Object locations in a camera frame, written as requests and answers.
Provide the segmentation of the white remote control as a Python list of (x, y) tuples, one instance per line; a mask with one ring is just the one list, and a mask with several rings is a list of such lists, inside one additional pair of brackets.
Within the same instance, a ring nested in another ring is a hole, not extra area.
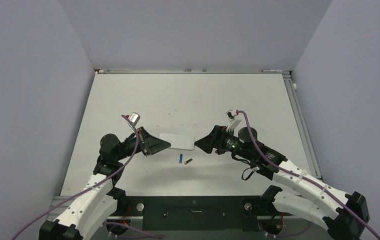
[(193, 151), (195, 149), (195, 137), (181, 134), (160, 133), (159, 138), (171, 144), (174, 150)]

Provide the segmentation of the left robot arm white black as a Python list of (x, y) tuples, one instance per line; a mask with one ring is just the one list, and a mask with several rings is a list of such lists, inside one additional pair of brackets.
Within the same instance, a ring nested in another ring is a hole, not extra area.
[(109, 133), (100, 140), (99, 157), (84, 189), (54, 220), (46, 220), (39, 230), (41, 240), (88, 240), (111, 214), (121, 215), (127, 207), (125, 191), (115, 185), (125, 165), (137, 153), (145, 156), (169, 148), (168, 141), (149, 134), (143, 127), (124, 141)]

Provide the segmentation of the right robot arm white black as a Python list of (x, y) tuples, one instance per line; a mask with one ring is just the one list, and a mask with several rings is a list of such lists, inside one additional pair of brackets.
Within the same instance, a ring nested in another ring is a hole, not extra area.
[(244, 127), (237, 135), (227, 127), (216, 125), (195, 146), (207, 154), (230, 153), (250, 170), (284, 185), (298, 196), (271, 185), (263, 194), (260, 207), (267, 214), (290, 213), (322, 228), (334, 240), (358, 240), (369, 221), (365, 197), (347, 193), (316, 179), (278, 151), (257, 139), (254, 128)]

